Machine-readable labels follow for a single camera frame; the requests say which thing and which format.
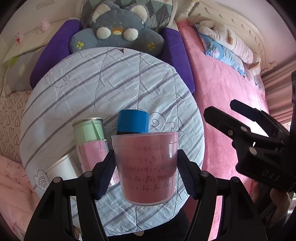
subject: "yellow paw print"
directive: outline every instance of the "yellow paw print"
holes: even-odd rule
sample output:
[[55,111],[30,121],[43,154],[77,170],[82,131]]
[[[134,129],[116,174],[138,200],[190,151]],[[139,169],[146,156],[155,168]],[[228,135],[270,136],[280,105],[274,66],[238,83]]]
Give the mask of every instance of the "yellow paw print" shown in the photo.
[[79,49],[82,49],[83,46],[84,46],[84,43],[81,42],[81,41],[78,41],[76,47],[79,48]]
[[155,43],[154,42],[147,44],[147,46],[148,46],[149,50],[155,49]]

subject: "white headboard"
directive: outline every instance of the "white headboard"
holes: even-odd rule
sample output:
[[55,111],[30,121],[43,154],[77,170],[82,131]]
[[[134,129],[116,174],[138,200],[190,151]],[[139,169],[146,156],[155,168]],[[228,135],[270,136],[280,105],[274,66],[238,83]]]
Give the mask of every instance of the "white headboard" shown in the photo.
[[175,18],[176,22],[186,19],[191,23],[214,20],[231,26],[245,44],[261,57],[261,74],[276,66],[275,62],[269,62],[268,49],[262,34],[246,17],[235,10],[211,0],[188,0]]

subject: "barcode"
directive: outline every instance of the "barcode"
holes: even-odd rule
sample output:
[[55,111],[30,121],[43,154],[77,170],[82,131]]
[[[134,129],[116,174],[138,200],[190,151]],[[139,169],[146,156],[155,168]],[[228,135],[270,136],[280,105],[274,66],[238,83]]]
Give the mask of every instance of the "barcode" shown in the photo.
[[108,153],[109,152],[109,146],[108,146],[107,140],[104,139],[103,141],[104,141],[104,144],[105,144],[106,151]]

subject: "plush nose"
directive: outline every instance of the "plush nose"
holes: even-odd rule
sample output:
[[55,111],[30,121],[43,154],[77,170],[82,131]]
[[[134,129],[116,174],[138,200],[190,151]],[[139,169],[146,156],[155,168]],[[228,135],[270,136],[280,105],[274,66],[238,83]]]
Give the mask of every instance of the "plush nose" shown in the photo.
[[114,28],[114,29],[112,29],[112,33],[115,35],[121,35],[123,33],[123,29],[122,28]]

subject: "pink plastic cup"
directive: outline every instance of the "pink plastic cup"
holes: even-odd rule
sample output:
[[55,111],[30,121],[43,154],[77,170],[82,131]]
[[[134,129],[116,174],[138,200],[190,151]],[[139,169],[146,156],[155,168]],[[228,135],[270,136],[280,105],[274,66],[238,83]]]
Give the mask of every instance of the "pink plastic cup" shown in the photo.
[[156,132],[112,136],[124,197],[140,206],[170,200],[174,194],[178,133]]

